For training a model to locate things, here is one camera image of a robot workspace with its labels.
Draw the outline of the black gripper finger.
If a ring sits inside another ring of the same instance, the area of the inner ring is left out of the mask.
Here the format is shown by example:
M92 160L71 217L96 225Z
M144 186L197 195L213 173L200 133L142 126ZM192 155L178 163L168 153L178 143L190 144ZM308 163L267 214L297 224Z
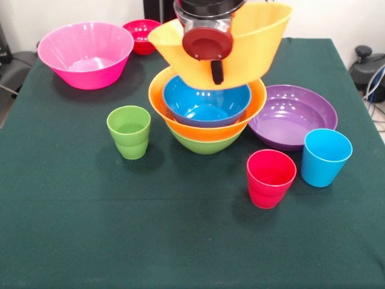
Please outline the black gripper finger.
M211 60L211 74L215 85L222 84L224 81L224 70L221 60Z

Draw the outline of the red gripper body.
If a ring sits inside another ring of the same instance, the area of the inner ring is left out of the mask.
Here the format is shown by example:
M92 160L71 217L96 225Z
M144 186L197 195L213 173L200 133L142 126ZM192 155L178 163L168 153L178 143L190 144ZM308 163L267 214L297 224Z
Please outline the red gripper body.
M186 53L198 60L222 60L232 51L233 37L215 28L198 27L187 31L182 39Z

